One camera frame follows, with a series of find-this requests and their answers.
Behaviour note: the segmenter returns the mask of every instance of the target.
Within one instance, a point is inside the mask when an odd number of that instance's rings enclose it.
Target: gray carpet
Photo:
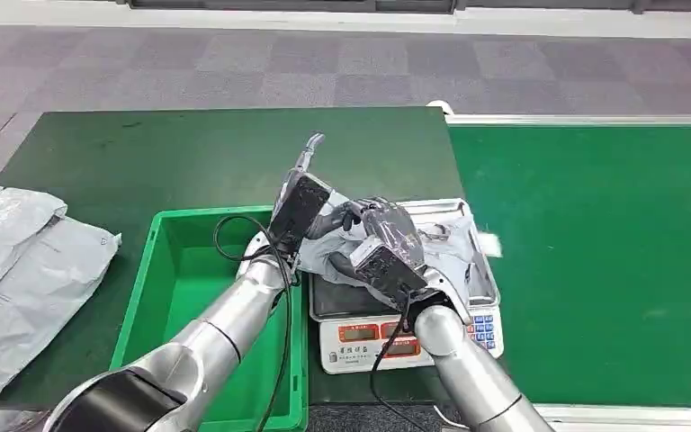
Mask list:
[[[0,27],[0,170],[46,111],[690,114],[691,40]]]

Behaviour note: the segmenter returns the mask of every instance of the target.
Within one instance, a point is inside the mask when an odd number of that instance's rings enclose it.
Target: weighing scale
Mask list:
[[[468,336],[499,357],[504,352],[499,289],[489,267],[487,250],[475,228],[472,212],[461,199],[400,202],[418,230],[432,241],[443,241],[444,226],[461,218],[470,221],[472,261],[465,273],[473,324]],[[329,283],[318,274],[309,275],[310,316],[319,323],[319,357],[328,374],[372,370],[375,357],[399,321],[395,310],[375,300],[363,287]],[[380,370],[433,365],[411,333],[401,333],[388,350]]]

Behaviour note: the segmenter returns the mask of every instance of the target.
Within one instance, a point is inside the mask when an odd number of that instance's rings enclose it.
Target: green work surface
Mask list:
[[[691,406],[691,126],[451,128],[535,402]]]
[[[325,132],[327,140],[312,172],[348,196],[462,196],[444,117],[436,108],[42,116],[0,175],[0,185],[54,194],[68,204],[68,215],[122,233],[123,244],[96,294],[0,402],[46,407],[106,370],[153,216],[272,203],[314,130]],[[319,362],[310,369],[310,380],[327,379],[317,376]]]

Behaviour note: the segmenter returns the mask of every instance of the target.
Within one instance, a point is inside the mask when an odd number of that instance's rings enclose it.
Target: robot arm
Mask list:
[[[347,265],[340,265],[350,267],[349,271],[353,268],[353,274],[397,310],[406,310],[409,302],[408,329],[433,357],[441,382],[470,429],[552,432],[489,351],[467,336],[465,326],[471,324],[467,301],[460,298],[449,278],[433,267],[405,258],[421,256],[416,253],[422,251],[421,244],[392,240],[416,236],[412,230],[404,228],[399,234],[395,228],[402,226],[408,215],[376,205],[378,213],[362,214],[365,229],[372,235],[351,254]],[[387,232],[370,229],[369,221],[375,217]]]
[[[196,431],[202,415],[253,345],[284,287],[272,256],[252,261],[173,339],[117,371],[75,388],[44,432]]]

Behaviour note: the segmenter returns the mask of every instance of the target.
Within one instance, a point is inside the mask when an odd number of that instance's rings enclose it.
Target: green plastic crate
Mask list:
[[[268,223],[271,206],[162,211],[155,216],[110,368],[125,365],[172,338],[234,281],[238,264],[213,246],[216,223],[246,214]],[[229,222],[221,245],[241,254],[256,228]],[[289,362],[265,430],[305,430],[308,423],[308,326],[305,287],[292,287]],[[271,397],[282,358],[287,305],[283,298],[266,328],[211,404],[200,432],[255,430]]]

